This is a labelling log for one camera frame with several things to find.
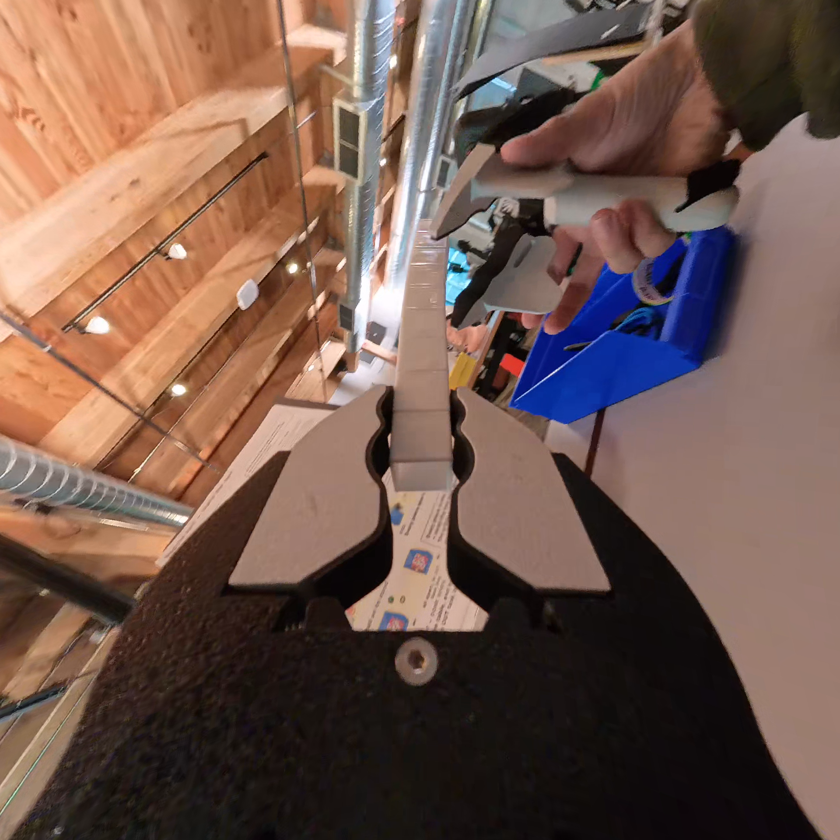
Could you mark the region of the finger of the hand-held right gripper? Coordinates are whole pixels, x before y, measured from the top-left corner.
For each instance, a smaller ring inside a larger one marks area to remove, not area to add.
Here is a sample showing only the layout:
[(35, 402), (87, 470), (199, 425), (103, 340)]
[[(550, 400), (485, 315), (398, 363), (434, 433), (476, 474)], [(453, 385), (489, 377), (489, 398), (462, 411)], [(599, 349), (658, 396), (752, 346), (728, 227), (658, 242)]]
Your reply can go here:
[(554, 253), (551, 238), (522, 236), (504, 269), (488, 286), (485, 309), (519, 314), (554, 310), (561, 298), (560, 284), (548, 273)]
[(482, 193), (476, 187), (480, 170), (497, 156), (493, 144), (477, 144), (469, 152), (437, 207), (432, 220), (432, 239), (450, 236), (499, 198), (498, 194)]

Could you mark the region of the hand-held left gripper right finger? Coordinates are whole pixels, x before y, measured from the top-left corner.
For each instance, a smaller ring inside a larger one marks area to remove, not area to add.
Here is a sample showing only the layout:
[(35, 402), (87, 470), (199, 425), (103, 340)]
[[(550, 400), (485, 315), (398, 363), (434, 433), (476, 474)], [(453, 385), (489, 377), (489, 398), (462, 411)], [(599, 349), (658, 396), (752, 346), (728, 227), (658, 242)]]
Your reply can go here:
[(610, 584), (553, 454), (517, 419), (466, 387), (454, 393), (458, 484), (450, 524), (534, 591), (596, 593)]

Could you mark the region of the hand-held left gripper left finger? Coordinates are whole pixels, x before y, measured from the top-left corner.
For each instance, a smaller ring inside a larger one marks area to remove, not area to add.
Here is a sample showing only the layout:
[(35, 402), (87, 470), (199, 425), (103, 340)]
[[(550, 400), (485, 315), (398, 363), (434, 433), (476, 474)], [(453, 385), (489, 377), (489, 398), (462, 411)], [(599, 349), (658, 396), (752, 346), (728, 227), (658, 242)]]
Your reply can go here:
[(392, 568), (382, 476), (393, 390), (332, 411), (290, 451), (228, 579), (244, 592), (366, 597)]

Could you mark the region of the grey segmented bar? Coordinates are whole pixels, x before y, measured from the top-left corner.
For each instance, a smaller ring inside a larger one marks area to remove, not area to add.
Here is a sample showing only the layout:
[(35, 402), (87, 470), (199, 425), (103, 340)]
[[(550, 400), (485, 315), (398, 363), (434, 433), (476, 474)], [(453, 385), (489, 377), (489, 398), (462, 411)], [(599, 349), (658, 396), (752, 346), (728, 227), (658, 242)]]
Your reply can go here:
[(398, 491), (448, 491), (453, 477), (446, 335), (448, 245), (423, 219), (407, 266), (397, 342), (391, 474)]

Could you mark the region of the person's right forearm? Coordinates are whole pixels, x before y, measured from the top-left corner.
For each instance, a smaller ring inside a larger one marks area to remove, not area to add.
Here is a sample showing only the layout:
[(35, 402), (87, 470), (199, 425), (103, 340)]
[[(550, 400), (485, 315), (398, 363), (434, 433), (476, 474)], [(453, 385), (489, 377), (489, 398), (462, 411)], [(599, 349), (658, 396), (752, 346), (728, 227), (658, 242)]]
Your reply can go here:
[(838, 137), (838, 1), (702, 1), (692, 26), (710, 87), (751, 151), (802, 114), (812, 137)]

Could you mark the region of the person's right hand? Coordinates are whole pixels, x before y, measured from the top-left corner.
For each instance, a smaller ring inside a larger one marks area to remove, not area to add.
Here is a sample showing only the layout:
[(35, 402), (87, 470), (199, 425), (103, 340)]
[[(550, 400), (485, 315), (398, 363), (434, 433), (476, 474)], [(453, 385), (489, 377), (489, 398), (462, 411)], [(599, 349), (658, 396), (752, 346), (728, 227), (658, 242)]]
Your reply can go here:
[[(570, 162), (582, 172), (682, 176), (723, 156), (729, 128), (704, 74), (689, 20), (632, 60), (573, 108), (505, 143), (509, 165), (541, 168)], [(556, 227), (547, 273), (560, 285), (559, 305), (527, 329), (565, 330), (592, 294), (602, 267), (632, 273), (676, 240), (641, 201), (598, 210), (586, 226)]]

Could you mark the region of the desk with wooden edge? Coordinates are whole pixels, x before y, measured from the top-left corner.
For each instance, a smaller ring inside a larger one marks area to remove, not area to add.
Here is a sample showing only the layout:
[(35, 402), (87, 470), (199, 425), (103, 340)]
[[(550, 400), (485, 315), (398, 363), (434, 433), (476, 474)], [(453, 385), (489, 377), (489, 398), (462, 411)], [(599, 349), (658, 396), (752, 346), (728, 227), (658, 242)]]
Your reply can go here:
[(623, 8), (579, 14), (534, 30), (482, 54), (459, 80), (455, 100), (467, 97), (507, 71), (534, 60), (637, 41), (651, 34), (659, 20), (653, 3), (630, 3)]

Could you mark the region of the printed instruction sheet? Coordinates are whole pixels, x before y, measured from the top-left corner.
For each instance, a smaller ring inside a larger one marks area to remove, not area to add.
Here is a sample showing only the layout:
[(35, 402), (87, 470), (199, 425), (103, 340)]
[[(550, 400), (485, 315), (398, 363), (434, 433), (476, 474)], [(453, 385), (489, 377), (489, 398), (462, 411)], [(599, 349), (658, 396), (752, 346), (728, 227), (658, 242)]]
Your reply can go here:
[[(290, 451), (337, 409), (329, 404), (289, 400), (274, 405), (156, 565), (164, 567), (192, 532), (270, 458)], [(398, 492), (389, 471), (383, 482), (392, 522), (392, 570), (378, 588), (346, 611), (352, 628), (367, 632), (479, 631), (487, 614), (456, 590), (447, 573), (449, 494)]]

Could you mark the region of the printed tape roll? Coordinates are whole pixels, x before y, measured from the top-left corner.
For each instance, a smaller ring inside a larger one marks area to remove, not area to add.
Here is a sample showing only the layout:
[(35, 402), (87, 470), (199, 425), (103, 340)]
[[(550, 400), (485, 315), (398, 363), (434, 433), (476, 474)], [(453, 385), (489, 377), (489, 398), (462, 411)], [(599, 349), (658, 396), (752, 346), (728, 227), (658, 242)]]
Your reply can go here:
[(661, 307), (674, 300), (674, 294), (665, 294), (654, 283), (655, 258), (645, 258), (632, 274), (632, 286), (636, 298), (649, 307)]

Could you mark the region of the blue plastic bin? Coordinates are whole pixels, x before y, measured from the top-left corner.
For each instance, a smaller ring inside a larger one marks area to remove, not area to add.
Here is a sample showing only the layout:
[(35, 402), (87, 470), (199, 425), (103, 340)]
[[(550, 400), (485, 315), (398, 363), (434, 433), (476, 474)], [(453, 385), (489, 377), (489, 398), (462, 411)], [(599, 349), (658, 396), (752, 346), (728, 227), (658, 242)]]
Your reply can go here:
[(570, 424), (700, 367), (736, 244), (726, 225), (678, 238), (655, 258), (656, 288), (674, 294), (661, 307), (636, 298), (632, 274), (603, 266), (571, 325), (540, 331), (511, 406)]

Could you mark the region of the black pipe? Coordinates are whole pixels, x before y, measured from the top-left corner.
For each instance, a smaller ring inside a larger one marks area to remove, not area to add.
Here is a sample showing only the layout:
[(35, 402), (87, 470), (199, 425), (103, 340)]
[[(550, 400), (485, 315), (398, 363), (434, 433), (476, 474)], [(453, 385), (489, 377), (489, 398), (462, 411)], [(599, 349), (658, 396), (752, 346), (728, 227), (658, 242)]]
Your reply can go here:
[(1, 569), (62, 597), (107, 625), (123, 623), (136, 606), (130, 595), (53, 561), (4, 534), (1, 535)]

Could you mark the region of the silver ventilation duct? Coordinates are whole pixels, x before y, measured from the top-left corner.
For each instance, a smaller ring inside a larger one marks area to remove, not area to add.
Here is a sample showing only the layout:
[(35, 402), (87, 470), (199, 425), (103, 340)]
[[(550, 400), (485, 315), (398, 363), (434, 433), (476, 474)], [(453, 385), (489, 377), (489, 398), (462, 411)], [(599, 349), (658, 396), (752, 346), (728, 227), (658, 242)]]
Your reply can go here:
[(473, 1), (422, 2), (392, 210), (385, 284), (404, 291), (418, 226), (434, 196), (453, 89), (475, 12)]
[(2, 496), (179, 529), (193, 509), (1, 436)]

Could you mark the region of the silver duct with vents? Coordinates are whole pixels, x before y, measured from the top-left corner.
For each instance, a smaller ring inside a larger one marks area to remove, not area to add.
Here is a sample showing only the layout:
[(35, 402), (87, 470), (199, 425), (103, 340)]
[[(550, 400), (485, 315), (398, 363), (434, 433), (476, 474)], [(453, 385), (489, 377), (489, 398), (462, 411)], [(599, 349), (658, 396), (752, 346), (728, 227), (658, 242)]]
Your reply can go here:
[(352, 2), (342, 90), (332, 102), (334, 168), (344, 179), (346, 290), (339, 303), (349, 370), (358, 365), (371, 305), (374, 220), (396, 5)]

